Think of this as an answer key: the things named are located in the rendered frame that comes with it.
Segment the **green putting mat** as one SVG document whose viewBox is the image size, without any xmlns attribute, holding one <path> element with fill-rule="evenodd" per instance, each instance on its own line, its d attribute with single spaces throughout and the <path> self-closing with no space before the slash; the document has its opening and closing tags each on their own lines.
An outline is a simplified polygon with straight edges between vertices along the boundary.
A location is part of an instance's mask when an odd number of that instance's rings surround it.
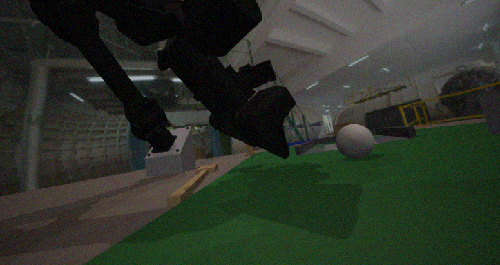
<svg viewBox="0 0 500 265">
<path fill-rule="evenodd" d="M 255 153 L 83 265 L 500 265 L 500 135 L 415 131 Z"/>
</svg>

